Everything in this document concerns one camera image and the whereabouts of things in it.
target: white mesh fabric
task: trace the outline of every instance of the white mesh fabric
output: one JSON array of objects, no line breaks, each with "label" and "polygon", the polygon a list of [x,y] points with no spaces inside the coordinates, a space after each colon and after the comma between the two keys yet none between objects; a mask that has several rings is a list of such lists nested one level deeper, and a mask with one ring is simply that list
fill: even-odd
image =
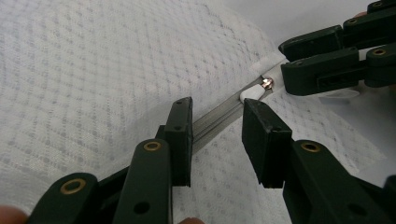
[{"label": "white mesh fabric", "polygon": [[242,144],[242,118],[192,157],[191,188],[174,188],[174,221],[290,223],[282,189],[259,185]]},{"label": "white mesh fabric", "polygon": [[385,159],[376,146],[322,105],[316,95],[293,96],[282,88],[263,101],[293,130],[294,140],[320,142],[352,175]]},{"label": "white mesh fabric", "polygon": [[0,59],[0,203],[29,213],[64,175],[128,165],[178,98],[197,119],[281,57],[218,1],[6,0]]}]

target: zipper slider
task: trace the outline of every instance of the zipper slider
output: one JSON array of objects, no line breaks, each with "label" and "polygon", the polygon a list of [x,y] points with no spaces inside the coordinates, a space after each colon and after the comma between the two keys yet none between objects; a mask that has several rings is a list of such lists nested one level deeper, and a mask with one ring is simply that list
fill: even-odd
[{"label": "zipper slider", "polygon": [[259,100],[265,94],[266,90],[271,90],[274,85],[274,80],[270,77],[265,77],[262,84],[256,84],[249,89],[242,91],[239,99],[244,103],[245,98]]}]

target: zipper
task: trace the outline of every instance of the zipper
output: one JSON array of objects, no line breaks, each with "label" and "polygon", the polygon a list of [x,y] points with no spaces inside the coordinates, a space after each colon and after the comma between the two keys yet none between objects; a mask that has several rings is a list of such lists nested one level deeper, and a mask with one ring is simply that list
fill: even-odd
[{"label": "zipper", "polygon": [[[192,154],[197,153],[227,126],[229,126],[231,123],[233,123],[243,115],[244,105],[240,101],[240,95],[242,91],[245,91],[257,84],[262,84],[263,76],[266,76],[267,74],[272,74],[271,72],[273,72],[275,69],[278,69],[279,66],[280,63],[271,68],[265,74],[262,74],[260,77],[258,77],[248,85],[246,85],[246,87],[244,87],[242,90],[232,95],[221,105],[218,105],[216,108],[214,108],[209,113],[205,114],[203,117],[196,120],[192,124]],[[272,92],[272,89],[265,91],[264,95],[260,99],[268,96]]]}]

